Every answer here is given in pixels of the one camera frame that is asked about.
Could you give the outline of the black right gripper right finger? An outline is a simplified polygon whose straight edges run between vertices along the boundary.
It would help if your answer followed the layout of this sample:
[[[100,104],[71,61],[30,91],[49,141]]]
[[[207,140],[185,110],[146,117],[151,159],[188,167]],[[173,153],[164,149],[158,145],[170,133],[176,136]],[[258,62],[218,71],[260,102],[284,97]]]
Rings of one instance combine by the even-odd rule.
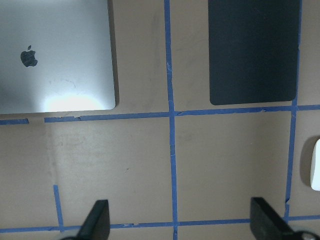
[[[293,240],[295,235],[262,197],[250,200],[250,230],[256,240]]]

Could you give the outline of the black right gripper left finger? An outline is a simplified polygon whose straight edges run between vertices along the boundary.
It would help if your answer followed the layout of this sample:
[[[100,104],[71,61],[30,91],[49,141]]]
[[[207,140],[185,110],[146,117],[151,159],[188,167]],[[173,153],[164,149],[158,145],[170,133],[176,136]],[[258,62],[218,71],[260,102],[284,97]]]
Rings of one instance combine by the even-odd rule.
[[[97,200],[76,235],[77,240],[107,240],[110,235],[110,212],[107,199]]]

